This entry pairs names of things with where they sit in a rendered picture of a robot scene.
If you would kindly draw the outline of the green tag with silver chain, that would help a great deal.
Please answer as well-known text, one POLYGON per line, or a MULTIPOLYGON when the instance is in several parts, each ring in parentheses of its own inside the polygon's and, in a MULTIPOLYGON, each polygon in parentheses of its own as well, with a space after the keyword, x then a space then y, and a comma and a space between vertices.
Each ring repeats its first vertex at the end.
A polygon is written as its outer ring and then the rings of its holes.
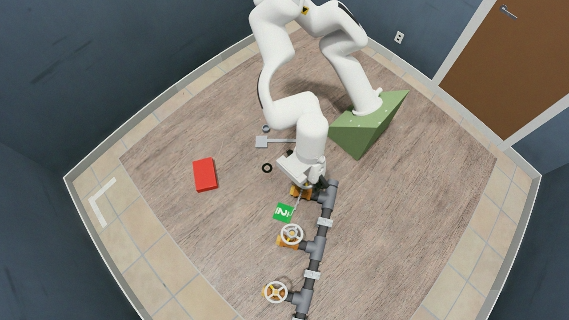
POLYGON ((296 207, 293 208, 290 205, 278 202, 272 218, 289 224, 294 210, 296 210, 296 207))

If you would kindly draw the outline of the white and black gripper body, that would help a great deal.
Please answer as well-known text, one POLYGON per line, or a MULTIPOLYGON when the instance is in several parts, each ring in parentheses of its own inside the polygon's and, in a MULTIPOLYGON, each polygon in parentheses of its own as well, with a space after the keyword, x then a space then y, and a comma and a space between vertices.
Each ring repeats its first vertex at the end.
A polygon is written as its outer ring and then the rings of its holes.
POLYGON ((306 179, 310 181, 312 184, 315 184, 318 181, 318 177, 320 175, 322 175, 323 177, 325 176, 326 162, 324 162, 323 164, 317 163, 317 164, 307 164, 307 165, 311 166, 307 170, 305 170, 303 174, 304 176, 306 176, 306 179))

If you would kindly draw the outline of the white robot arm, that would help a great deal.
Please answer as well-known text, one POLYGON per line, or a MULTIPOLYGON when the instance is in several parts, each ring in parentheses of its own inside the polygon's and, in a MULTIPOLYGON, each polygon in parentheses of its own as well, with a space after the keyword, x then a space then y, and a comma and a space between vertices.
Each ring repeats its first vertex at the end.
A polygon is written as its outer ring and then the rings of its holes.
POLYGON ((355 116, 368 115, 381 107, 383 101, 378 96, 382 88, 373 90, 359 61, 350 56, 367 46, 368 37, 343 3, 331 0, 315 6, 311 0, 253 2, 256 7, 249 15, 249 23, 264 60, 257 95, 272 130, 297 126, 296 151, 287 158, 280 156, 276 165, 299 187, 306 181, 303 172, 311 166, 307 164, 325 162, 329 123, 322 115, 318 98, 311 92, 272 101, 269 93, 272 75, 295 55, 285 25, 295 20, 311 37, 324 36, 319 49, 347 91, 355 116))

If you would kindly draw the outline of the red flat block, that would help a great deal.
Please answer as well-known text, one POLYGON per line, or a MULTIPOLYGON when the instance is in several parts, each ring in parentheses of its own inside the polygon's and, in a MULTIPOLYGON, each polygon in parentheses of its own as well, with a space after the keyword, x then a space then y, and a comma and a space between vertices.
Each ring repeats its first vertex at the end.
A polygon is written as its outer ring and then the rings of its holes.
POLYGON ((216 180, 215 165, 212 157, 192 162, 196 191, 215 190, 219 188, 216 180))

